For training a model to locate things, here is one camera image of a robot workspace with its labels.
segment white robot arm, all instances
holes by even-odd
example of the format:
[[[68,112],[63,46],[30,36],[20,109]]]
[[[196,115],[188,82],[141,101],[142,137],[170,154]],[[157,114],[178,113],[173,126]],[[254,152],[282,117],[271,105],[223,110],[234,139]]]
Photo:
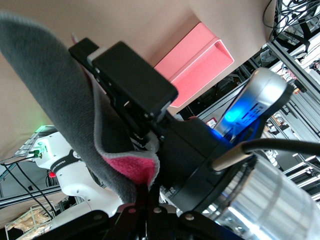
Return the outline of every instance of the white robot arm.
[[[84,199],[84,202],[55,217],[52,220],[51,229],[93,210],[102,210],[109,216],[113,216],[122,204],[116,193],[100,187],[93,180],[86,164],[60,132],[39,138],[32,150],[40,151],[42,158],[36,158],[37,166],[56,174],[64,194]]]

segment ceiling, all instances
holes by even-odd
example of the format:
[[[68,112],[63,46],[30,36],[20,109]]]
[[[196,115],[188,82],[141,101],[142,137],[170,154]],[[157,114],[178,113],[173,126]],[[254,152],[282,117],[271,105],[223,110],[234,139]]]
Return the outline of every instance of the ceiling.
[[[1,0],[9,10],[49,27],[67,47],[71,33],[110,47],[122,40],[151,65],[161,60],[197,23],[222,39],[235,62],[204,93],[266,43],[262,23],[269,0]],[[266,12],[273,22],[275,6]],[[0,160],[12,156],[50,120],[0,55]]]

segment pink plastic holder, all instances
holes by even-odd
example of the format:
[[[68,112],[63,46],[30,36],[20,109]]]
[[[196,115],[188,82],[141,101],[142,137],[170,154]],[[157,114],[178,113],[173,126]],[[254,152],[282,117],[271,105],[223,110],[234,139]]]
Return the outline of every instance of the pink plastic holder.
[[[235,60],[223,42],[198,23],[155,67],[178,90],[181,107]]]

